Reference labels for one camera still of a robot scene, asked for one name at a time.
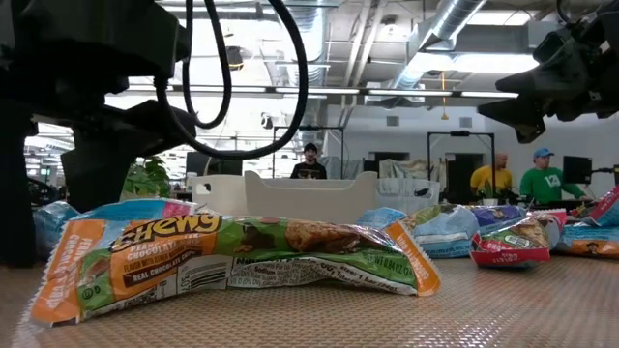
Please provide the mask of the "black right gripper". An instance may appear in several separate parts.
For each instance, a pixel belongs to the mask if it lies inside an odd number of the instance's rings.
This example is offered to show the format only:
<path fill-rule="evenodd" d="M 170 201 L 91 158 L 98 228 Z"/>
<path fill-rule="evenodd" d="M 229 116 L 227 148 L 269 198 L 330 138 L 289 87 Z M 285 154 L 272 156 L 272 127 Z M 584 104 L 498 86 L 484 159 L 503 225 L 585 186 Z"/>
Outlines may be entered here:
<path fill-rule="evenodd" d="M 548 33 L 541 43 L 541 64 L 495 82 L 498 91 L 521 95 L 544 95 L 541 107 L 526 99 L 481 104 L 477 112 L 515 130 L 521 144 L 532 143 L 545 130 L 544 115 L 572 121 L 596 96 L 592 64 L 602 55 L 598 39 L 589 41 L 593 18 L 584 17 Z"/>

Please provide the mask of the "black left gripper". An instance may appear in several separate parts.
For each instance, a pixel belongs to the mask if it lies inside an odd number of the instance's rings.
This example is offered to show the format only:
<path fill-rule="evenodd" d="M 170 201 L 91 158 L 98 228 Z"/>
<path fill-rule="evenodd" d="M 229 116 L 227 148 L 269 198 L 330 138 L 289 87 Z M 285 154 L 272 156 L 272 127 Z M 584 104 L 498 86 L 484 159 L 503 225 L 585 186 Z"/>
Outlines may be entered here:
<path fill-rule="evenodd" d="M 190 54 L 188 30 L 155 0 L 0 0 L 0 99 L 101 104 L 134 76 L 171 77 Z M 136 155 L 185 144 L 185 110 L 147 100 L 106 106 L 111 138 L 74 136 L 61 156 L 69 204 L 79 212 L 118 202 Z"/>

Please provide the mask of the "blue pink granola bar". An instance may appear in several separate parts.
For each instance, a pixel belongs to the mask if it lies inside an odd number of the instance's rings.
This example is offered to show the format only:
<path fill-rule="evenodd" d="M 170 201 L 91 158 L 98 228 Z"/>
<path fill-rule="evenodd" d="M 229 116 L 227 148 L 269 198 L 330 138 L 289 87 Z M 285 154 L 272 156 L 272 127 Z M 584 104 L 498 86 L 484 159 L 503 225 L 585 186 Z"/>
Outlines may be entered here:
<path fill-rule="evenodd" d="M 102 205 L 72 217 L 71 220 L 103 219 L 112 221 L 151 220 L 192 214 L 197 205 L 169 198 L 144 198 Z"/>

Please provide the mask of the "light blue granola bar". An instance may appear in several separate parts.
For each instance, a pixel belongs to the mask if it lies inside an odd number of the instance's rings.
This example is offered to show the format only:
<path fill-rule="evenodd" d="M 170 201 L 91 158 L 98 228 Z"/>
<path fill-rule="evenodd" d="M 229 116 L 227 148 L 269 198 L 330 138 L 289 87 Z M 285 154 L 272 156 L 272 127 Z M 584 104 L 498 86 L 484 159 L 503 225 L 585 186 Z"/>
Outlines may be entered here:
<path fill-rule="evenodd" d="M 59 242 L 63 225 L 78 211 L 65 201 L 49 203 L 33 211 L 36 252 L 40 258 L 47 258 Z"/>

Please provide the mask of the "blue purple granola bar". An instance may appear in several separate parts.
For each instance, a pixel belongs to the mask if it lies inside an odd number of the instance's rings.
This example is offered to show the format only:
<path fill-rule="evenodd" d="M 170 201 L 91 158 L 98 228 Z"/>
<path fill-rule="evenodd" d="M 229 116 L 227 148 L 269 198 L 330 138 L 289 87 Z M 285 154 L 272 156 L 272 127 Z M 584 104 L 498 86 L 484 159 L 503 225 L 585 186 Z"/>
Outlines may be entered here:
<path fill-rule="evenodd" d="M 526 217 L 526 211 L 518 206 L 469 206 L 479 224 L 482 235 L 504 228 Z"/>

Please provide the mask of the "green orange Chewy granola bar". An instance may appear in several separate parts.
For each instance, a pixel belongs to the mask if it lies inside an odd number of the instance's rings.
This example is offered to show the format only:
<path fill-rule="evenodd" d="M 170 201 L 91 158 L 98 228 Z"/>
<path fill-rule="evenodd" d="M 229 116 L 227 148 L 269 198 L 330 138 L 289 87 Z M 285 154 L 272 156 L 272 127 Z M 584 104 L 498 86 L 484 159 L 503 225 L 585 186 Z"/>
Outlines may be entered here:
<path fill-rule="evenodd" d="M 323 280 L 404 296 L 431 296 L 441 285 L 400 223 L 373 229 L 211 214 L 81 218 L 65 225 L 29 315 L 54 327 L 198 290 Z"/>

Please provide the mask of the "red blue granola bar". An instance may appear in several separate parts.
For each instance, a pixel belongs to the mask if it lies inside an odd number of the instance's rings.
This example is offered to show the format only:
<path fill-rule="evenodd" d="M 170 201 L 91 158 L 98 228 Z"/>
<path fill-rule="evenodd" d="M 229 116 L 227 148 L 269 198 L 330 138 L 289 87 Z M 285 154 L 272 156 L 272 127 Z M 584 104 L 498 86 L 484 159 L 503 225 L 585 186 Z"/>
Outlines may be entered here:
<path fill-rule="evenodd" d="M 619 186 L 615 186 L 601 198 L 588 218 L 600 227 L 619 226 Z"/>

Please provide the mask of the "red green granola bar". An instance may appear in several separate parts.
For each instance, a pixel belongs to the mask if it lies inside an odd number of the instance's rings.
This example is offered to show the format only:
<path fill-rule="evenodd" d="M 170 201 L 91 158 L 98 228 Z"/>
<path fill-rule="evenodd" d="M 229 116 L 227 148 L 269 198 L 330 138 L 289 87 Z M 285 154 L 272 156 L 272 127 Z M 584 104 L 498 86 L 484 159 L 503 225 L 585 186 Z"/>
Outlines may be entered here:
<path fill-rule="evenodd" d="M 551 215 L 526 217 L 471 241 L 470 257 L 478 267 L 527 269 L 550 260 L 561 223 Z"/>

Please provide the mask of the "green light-blue granola bar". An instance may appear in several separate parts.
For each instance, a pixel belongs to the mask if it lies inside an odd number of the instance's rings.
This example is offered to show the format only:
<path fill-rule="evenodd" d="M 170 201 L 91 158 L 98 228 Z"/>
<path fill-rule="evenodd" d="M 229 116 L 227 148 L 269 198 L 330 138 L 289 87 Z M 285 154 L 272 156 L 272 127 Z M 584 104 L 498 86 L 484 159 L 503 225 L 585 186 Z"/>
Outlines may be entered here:
<path fill-rule="evenodd" d="M 427 207 L 398 222 L 432 259 L 466 257 L 480 228 L 468 208 L 455 204 Z"/>

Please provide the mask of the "small blue granola bar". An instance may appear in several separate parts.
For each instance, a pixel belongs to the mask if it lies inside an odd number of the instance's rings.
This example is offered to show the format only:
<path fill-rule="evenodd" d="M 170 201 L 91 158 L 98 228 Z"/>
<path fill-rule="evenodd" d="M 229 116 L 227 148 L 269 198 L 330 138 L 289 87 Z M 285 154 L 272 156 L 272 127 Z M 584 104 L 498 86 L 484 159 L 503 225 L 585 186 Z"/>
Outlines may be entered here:
<path fill-rule="evenodd" d="M 374 229 L 383 229 L 395 221 L 405 218 L 406 213 L 388 207 L 367 210 L 356 220 L 356 224 Z"/>

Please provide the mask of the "potted plant white pot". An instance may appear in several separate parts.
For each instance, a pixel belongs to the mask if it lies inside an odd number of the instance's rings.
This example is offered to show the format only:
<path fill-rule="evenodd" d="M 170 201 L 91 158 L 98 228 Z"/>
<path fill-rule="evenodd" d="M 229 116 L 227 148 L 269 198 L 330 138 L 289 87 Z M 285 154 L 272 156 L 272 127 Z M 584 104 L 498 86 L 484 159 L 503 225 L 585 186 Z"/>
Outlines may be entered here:
<path fill-rule="evenodd" d="M 137 160 L 130 166 L 120 199 L 167 198 L 169 195 L 169 176 L 164 162 L 158 156 L 152 156 Z"/>

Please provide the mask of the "person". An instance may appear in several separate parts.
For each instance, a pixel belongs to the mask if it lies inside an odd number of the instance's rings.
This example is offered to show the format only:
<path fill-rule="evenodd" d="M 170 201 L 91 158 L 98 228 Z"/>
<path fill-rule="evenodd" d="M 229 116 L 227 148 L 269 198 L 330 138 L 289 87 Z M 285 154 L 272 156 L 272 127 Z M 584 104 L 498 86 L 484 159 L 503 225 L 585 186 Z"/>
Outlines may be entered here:
<path fill-rule="evenodd" d="M 326 168 L 317 161 L 318 149 L 313 143 L 304 147 L 304 161 L 297 163 L 290 174 L 290 179 L 326 180 Z"/>
<path fill-rule="evenodd" d="M 499 152 L 495 154 L 494 163 L 476 169 L 470 178 L 470 188 L 476 195 L 477 190 L 484 186 L 485 181 L 495 185 L 497 193 L 512 189 L 512 173 L 507 168 L 508 154 Z"/>
<path fill-rule="evenodd" d="M 590 197 L 578 185 L 564 182 L 563 172 L 550 165 L 552 156 L 553 153 L 546 147 L 534 152 L 533 167 L 521 177 L 520 194 L 541 204 L 560 201 L 563 191 L 576 199 L 589 200 Z"/>

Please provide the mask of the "black ceiling lamp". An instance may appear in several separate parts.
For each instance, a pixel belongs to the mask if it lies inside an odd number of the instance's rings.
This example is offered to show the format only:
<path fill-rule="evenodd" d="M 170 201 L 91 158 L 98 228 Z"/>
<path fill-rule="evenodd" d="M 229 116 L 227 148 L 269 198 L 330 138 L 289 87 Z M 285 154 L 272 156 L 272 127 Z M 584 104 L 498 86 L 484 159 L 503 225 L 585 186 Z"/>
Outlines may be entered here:
<path fill-rule="evenodd" d="M 231 71 L 241 70 L 245 65 L 242 48 L 240 46 L 227 46 L 225 49 L 228 68 Z"/>

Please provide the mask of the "white cloth pile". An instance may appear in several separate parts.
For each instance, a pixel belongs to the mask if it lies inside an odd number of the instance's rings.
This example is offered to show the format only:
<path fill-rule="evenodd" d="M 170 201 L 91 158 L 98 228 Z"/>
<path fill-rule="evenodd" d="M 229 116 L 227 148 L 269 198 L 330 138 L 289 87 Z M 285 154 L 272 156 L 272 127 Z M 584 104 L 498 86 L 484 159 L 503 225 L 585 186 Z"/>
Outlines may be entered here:
<path fill-rule="evenodd" d="M 318 163 L 325 167 L 329 180 L 354 180 L 364 171 L 360 159 L 326 156 L 319 158 Z"/>
<path fill-rule="evenodd" d="M 379 162 L 378 176 L 384 178 L 413 178 L 438 182 L 441 190 L 447 186 L 447 165 L 443 159 L 393 160 Z"/>

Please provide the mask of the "black metal frame stand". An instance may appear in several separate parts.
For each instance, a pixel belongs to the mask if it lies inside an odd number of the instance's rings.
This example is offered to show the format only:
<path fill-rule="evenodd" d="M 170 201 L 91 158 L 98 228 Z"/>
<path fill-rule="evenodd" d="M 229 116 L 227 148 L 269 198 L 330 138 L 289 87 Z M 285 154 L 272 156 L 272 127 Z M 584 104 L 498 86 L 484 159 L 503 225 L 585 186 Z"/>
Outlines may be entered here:
<path fill-rule="evenodd" d="M 490 179 L 489 183 L 482 183 L 482 189 L 489 186 L 489 193 L 479 194 L 477 188 L 470 188 L 470 179 L 474 172 L 477 170 L 475 164 L 480 164 L 479 160 L 474 159 L 473 154 L 452 154 L 452 159 L 449 159 L 448 154 L 439 156 L 439 163 L 445 165 L 446 174 L 446 186 L 442 195 L 451 203 L 466 204 L 466 205 L 479 205 L 483 204 L 484 198 L 491 198 L 496 191 L 496 180 L 493 175 L 496 172 L 494 168 L 496 164 L 496 151 L 494 144 L 494 134 L 490 132 L 470 132 L 467 130 L 452 130 L 452 131 L 430 131 L 427 134 L 427 176 L 438 169 L 435 168 L 430 162 L 433 159 L 432 150 L 435 144 L 431 141 L 431 138 L 437 135 L 438 138 L 449 135 L 450 137 L 468 137 L 475 136 L 478 140 L 486 145 L 490 149 L 488 166 L 490 167 Z"/>
<path fill-rule="evenodd" d="M 277 140 L 277 133 L 279 130 L 288 130 L 291 127 L 289 126 L 274 126 L 273 127 L 273 140 Z M 344 174 L 344 152 L 345 152 L 345 143 L 344 143 L 344 127 L 329 127 L 329 126 L 313 126 L 313 125 L 304 125 L 300 126 L 297 131 L 338 131 L 340 138 L 340 178 L 343 179 Z M 272 154 L 272 169 L 271 169 L 271 178 L 275 179 L 276 174 L 276 152 Z"/>

